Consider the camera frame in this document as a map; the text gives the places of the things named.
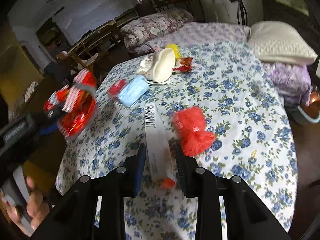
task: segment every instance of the cushion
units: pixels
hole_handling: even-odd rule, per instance
[[[251,28],[249,44],[253,53],[264,62],[310,65],[317,58],[315,51],[295,28],[277,21],[256,23]]]
[[[124,44],[127,49],[134,49],[146,41],[171,33],[192,20],[193,16],[189,12],[179,8],[141,17],[121,28]]]

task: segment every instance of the yellow wall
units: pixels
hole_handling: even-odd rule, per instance
[[[41,81],[42,75],[23,52],[9,23],[0,30],[0,93],[9,109],[20,98],[32,81]]]

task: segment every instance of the silver screw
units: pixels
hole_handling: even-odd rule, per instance
[[[239,176],[233,176],[233,177],[232,177],[232,180],[233,180],[235,183],[241,182],[241,178],[240,178]]]
[[[117,172],[118,172],[118,173],[125,173],[126,170],[127,170],[127,169],[126,169],[125,167],[119,167],[119,168],[117,168]]]
[[[196,168],[196,173],[203,174],[205,172],[204,168],[198,167]]]
[[[82,183],[86,183],[88,180],[89,180],[89,176],[87,176],[87,175],[84,175],[84,176],[82,176],[81,178],[80,178],[80,181],[82,182]]]

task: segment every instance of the barcode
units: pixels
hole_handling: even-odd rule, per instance
[[[156,117],[155,117],[155,106],[145,106],[144,107],[144,125],[145,127],[156,128]]]

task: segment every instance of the gray handle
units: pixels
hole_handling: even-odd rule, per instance
[[[26,185],[22,166],[19,166],[13,172],[13,175],[4,182],[2,185],[2,191],[4,193],[4,198],[9,202],[9,204],[18,208],[21,216],[21,223],[26,230],[32,234],[34,232],[30,226],[32,218],[27,212],[27,203],[30,198],[30,192]]]

